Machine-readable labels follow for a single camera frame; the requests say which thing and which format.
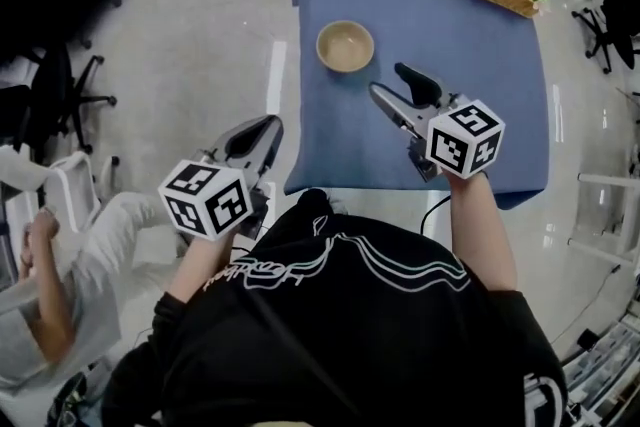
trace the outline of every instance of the table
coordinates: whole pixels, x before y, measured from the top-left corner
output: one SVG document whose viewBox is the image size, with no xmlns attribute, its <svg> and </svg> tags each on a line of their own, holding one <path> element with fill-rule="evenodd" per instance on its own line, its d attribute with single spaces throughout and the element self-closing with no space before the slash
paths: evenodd
<svg viewBox="0 0 640 427">
<path fill-rule="evenodd" d="M 407 156 L 409 135 L 369 96 L 377 81 L 409 98 L 393 71 L 402 61 L 450 91 L 485 102 L 506 123 L 489 178 L 501 208 L 546 187 L 547 99 L 533 21 L 485 0 L 293 0 L 299 6 L 301 140 L 285 184 L 307 187 L 446 190 L 425 183 Z M 327 23 L 354 20 L 375 41 L 371 63 L 351 74 L 325 68 L 315 41 Z"/>
</svg>

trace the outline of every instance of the chair base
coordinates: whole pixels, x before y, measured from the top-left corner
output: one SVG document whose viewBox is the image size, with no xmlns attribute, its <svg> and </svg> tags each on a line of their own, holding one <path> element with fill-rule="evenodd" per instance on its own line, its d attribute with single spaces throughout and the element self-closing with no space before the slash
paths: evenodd
<svg viewBox="0 0 640 427">
<path fill-rule="evenodd" d="M 594 55 L 596 55 L 596 52 L 598 52 L 598 50 L 602 48 L 602 53 L 604 54 L 604 58 L 607 62 L 607 66 L 602 68 L 602 71 L 605 73 L 605 75 L 609 74 L 611 73 L 611 59 L 609 58 L 608 47 L 612 44 L 611 38 L 609 37 L 609 34 L 607 32 L 604 32 L 602 30 L 600 24 L 598 23 L 598 20 L 596 20 L 595 14 L 593 13 L 593 11 L 591 11 L 591 9 L 584 8 L 582 12 L 591 15 L 591 20 L 587 20 L 587 18 L 582 13 L 578 13 L 577 11 L 571 11 L 571 16 L 582 21 L 582 23 L 584 23 L 596 37 L 596 44 L 593 47 L 593 50 L 587 50 L 584 55 L 587 59 L 591 59 Z"/>
<path fill-rule="evenodd" d="M 82 92 L 84 91 L 84 87 L 87 83 L 89 75 L 93 69 L 93 65 L 98 64 L 101 65 L 104 63 L 104 57 L 99 55 L 91 56 L 89 62 L 85 66 L 80 78 L 76 81 L 75 84 L 69 84 L 69 90 L 67 92 L 67 105 L 65 108 L 65 112 L 60 120 L 60 132 L 64 135 L 69 133 L 69 129 L 67 128 L 67 121 L 71 118 L 73 123 L 73 130 L 78 136 L 78 144 L 80 149 L 91 155 L 93 153 L 93 146 L 87 144 L 84 139 L 84 134 L 82 131 L 82 123 L 80 121 L 80 106 L 85 103 L 96 103 L 96 102 L 107 102 L 109 105 L 114 107 L 118 103 L 118 99 L 115 96 L 83 96 Z"/>
</svg>

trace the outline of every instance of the black office chair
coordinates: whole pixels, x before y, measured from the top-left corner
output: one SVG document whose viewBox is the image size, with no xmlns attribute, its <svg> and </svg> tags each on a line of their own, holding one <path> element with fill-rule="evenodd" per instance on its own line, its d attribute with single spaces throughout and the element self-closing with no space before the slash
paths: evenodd
<svg viewBox="0 0 640 427">
<path fill-rule="evenodd" d="M 571 16 L 579 18 L 596 37 L 593 50 L 587 50 L 585 56 L 591 59 L 602 48 L 607 65 L 602 69 L 604 73 L 611 73 L 609 59 L 609 45 L 613 45 L 624 63 L 633 70 L 635 56 L 640 53 L 634 50 L 632 36 L 640 32 L 640 0 L 604 0 L 601 7 L 606 20 L 606 31 L 602 29 L 595 14 L 589 8 L 582 12 L 591 16 L 591 20 L 577 11 L 571 11 Z"/>
<path fill-rule="evenodd" d="M 102 64 L 104 57 L 92 56 L 75 83 L 65 45 L 49 49 L 42 59 L 35 55 L 28 57 L 40 65 L 31 88 L 21 85 L 0 89 L 0 144 L 11 144 L 19 151 L 22 143 L 26 143 L 32 148 L 32 160 L 41 164 L 45 143 L 60 132 L 66 135 L 67 120 L 71 117 L 80 148 L 90 154 L 93 148 L 84 140 L 80 105 L 117 103 L 115 96 L 82 95 L 93 64 Z"/>
</svg>

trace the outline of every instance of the beige bowl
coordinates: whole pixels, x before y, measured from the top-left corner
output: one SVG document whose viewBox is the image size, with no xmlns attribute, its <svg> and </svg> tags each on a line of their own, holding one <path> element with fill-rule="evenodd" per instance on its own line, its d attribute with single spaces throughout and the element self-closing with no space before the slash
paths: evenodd
<svg viewBox="0 0 640 427">
<path fill-rule="evenodd" d="M 364 68 L 373 57 L 373 38 L 356 22 L 340 20 L 326 25 L 318 34 L 316 52 L 323 64 L 342 73 Z"/>
</svg>

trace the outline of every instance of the tile floor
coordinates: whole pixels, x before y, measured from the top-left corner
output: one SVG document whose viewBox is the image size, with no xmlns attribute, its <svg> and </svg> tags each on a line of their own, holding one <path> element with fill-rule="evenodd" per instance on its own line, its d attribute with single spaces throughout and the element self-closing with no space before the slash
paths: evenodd
<svg viewBox="0 0 640 427">
<path fill-rule="evenodd" d="M 569 12 L 597 1 L 552 0 L 551 12 L 535 19 L 549 100 L 549 185 L 503 213 L 520 287 L 551 340 L 589 303 L 610 270 L 566 244 L 574 231 L 587 236 L 601 230 L 615 207 L 610 190 L 601 195 L 596 187 L 579 187 L 576 176 L 622 175 L 640 117 L 624 95 L 640 90 L 640 79 L 623 69 L 617 55 L 608 76 L 584 57 L 584 35 Z M 93 40 L 106 63 L 92 88 L 119 100 L 115 109 L 90 116 L 95 160 L 119 155 L 124 187 L 145 192 L 153 192 L 180 158 L 265 112 L 272 48 L 275 41 L 286 42 L 280 102 L 285 137 L 269 179 L 277 215 L 295 201 L 282 194 L 299 138 L 298 22 L 291 0 L 123 0 L 103 18 Z M 79 63 L 87 58 L 77 57 Z M 332 191 L 351 213 L 414 231 L 439 194 Z M 444 244 L 450 244 L 448 214 L 447 207 L 439 209 L 427 226 Z M 612 276 L 600 298 L 554 343 L 558 354 L 572 350 L 582 329 L 602 330 L 620 315 L 632 289 L 630 273 Z M 130 332 L 116 352 L 150 325 L 150 304 L 151 296 L 126 313 Z"/>
</svg>

